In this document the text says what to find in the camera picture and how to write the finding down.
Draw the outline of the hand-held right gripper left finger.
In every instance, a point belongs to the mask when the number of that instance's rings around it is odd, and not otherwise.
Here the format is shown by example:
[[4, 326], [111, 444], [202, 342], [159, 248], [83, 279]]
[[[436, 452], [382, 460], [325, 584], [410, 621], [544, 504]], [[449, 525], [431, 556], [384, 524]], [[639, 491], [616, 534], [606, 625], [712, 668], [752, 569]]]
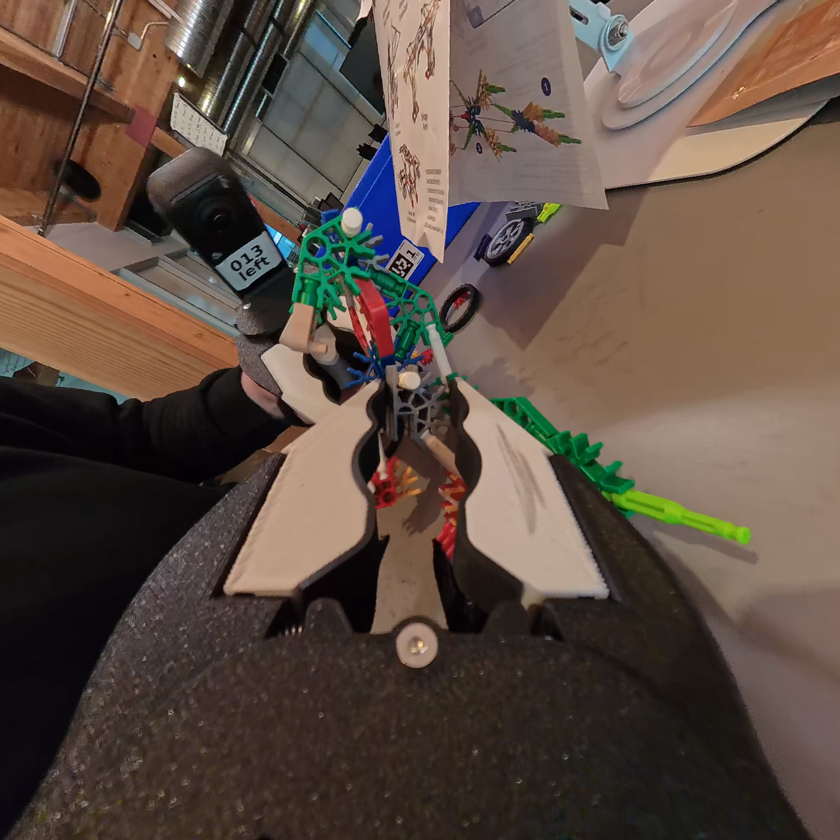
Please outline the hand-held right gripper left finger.
[[383, 382], [369, 383], [285, 449], [225, 595], [375, 607], [386, 542], [377, 535], [369, 482], [390, 398]]

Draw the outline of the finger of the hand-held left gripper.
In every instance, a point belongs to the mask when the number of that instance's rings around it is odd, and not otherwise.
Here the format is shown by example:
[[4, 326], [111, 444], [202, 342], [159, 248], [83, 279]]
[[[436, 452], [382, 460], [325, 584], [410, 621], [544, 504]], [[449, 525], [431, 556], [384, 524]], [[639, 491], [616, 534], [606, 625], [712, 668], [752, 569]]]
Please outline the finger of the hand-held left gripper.
[[326, 382], [308, 370], [304, 353], [278, 343], [260, 359], [278, 385], [283, 402], [303, 423], [317, 424], [339, 409], [340, 399], [332, 399], [325, 391]]

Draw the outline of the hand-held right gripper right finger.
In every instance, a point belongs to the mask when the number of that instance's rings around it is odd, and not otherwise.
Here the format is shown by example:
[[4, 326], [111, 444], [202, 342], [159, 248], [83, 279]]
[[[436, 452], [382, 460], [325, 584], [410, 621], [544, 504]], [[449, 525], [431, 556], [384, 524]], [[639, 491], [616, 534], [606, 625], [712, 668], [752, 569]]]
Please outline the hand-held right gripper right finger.
[[478, 607], [606, 599], [550, 451], [465, 381], [452, 382], [452, 423], [465, 482], [452, 560], [460, 590]]

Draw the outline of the tan connector piece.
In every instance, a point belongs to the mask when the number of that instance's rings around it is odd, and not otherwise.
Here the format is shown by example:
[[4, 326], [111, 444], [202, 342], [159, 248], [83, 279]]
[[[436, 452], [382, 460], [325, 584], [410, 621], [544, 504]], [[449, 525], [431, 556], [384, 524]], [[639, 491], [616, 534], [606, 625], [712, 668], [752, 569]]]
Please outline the tan connector piece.
[[304, 354], [325, 354], [328, 345], [314, 340], [316, 314], [311, 305], [303, 302], [293, 304], [278, 343]]

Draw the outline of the colourful toy construction model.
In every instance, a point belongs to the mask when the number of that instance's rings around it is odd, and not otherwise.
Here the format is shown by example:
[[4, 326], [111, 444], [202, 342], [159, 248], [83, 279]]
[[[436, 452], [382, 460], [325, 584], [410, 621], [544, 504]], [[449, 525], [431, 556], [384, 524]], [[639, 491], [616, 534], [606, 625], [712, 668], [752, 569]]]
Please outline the colourful toy construction model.
[[301, 240], [292, 300], [319, 309], [323, 323], [342, 312], [350, 317], [362, 348], [351, 384], [384, 380], [392, 367], [402, 373], [410, 364], [430, 365], [432, 338], [446, 348], [454, 336], [432, 297], [385, 267], [388, 258], [375, 250], [381, 238], [357, 208], [324, 211], [320, 219]]

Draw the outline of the person's left forearm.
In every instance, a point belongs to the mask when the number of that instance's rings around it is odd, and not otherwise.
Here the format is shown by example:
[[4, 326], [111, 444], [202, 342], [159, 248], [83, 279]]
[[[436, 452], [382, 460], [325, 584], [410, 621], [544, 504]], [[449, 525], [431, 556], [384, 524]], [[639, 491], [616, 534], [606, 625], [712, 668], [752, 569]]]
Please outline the person's left forearm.
[[122, 403], [109, 394], [3, 377], [2, 445], [198, 484], [236, 467], [288, 427], [246, 393], [239, 368], [184, 391]]

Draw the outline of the person's left hand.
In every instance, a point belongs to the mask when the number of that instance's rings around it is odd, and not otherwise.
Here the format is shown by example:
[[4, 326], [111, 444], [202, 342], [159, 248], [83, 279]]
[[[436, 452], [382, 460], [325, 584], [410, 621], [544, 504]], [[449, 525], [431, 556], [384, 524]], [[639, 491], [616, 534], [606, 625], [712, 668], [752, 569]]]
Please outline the person's left hand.
[[280, 396], [259, 385], [242, 369], [240, 370], [240, 384], [252, 403], [284, 427], [310, 426], [310, 423], [301, 419]]

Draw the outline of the green and lime connector cluster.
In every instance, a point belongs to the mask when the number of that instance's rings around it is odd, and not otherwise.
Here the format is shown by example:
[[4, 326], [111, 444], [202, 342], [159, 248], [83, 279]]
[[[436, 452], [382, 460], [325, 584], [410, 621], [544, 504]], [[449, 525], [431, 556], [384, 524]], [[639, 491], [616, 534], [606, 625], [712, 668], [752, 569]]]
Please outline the green and lime connector cluster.
[[637, 513], [658, 522], [686, 526], [741, 545], [750, 543], [749, 528], [691, 511], [675, 501], [636, 490], [632, 479], [620, 475], [623, 465], [621, 461], [608, 465], [599, 461], [602, 443], [592, 444], [586, 434], [573, 435], [571, 431], [559, 430], [528, 398], [498, 397], [493, 398], [491, 403], [552, 454], [566, 457], [625, 517]]

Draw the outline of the grey metal pipe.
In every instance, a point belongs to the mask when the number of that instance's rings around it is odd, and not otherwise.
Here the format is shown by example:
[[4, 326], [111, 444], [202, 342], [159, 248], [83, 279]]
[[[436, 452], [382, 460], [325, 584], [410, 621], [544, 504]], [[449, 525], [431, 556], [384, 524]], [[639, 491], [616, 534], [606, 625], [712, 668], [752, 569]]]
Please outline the grey metal pipe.
[[67, 168], [68, 162], [70, 161], [70, 157], [72, 155], [72, 152], [74, 151], [75, 145], [78, 141], [83, 120], [85, 117], [85, 112], [91, 99], [91, 95], [97, 85], [102, 64], [107, 54], [113, 31], [117, 26], [123, 3], [124, 1], [113, 1], [105, 17], [105, 25], [102, 30], [100, 42], [98, 45], [98, 51], [91, 65], [91, 70], [87, 76], [87, 82], [81, 96], [80, 106], [77, 111], [75, 120], [72, 124], [72, 128], [68, 140], [66, 142], [65, 149], [62, 153], [61, 158], [59, 159], [59, 163], [55, 172], [55, 183], [49, 192], [49, 198], [45, 205], [43, 218], [40, 223], [40, 226], [38, 227], [37, 234], [40, 237], [46, 238], [51, 228], [51, 222], [54, 216], [54, 211], [56, 209], [56, 203], [58, 201], [58, 196], [62, 189], [65, 170]]

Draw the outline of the black toy tire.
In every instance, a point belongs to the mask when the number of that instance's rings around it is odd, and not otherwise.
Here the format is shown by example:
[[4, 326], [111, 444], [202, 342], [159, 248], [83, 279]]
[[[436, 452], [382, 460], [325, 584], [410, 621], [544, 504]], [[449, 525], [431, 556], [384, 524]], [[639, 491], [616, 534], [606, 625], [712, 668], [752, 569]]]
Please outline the black toy tire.
[[508, 263], [518, 249], [529, 241], [536, 223], [533, 217], [508, 220], [492, 236], [483, 255], [490, 267]]
[[480, 290], [469, 283], [454, 289], [439, 310], [439, 317], [445, 330], [455, 334], [464, 329], [475, 317], [482, 296]]

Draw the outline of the printed instruction sheet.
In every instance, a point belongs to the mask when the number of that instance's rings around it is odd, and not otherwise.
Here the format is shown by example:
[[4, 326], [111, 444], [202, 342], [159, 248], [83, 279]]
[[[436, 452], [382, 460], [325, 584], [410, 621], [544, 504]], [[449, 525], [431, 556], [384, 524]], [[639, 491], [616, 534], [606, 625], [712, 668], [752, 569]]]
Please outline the printed instruction sheet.
[[453, 2], [448, 201], [607, 209], [568, 2]]

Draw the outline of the silver air duct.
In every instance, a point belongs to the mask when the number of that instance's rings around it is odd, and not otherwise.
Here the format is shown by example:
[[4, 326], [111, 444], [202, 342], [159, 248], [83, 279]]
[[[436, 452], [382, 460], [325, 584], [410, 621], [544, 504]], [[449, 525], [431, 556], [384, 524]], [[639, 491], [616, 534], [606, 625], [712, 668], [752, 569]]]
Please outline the silver air duct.
[[177, 1], [164, 37], [167, 48], [193, 74], [202, 77], [227, 29], [247, 33], [251, 41], [271, 9], [270, 1]]

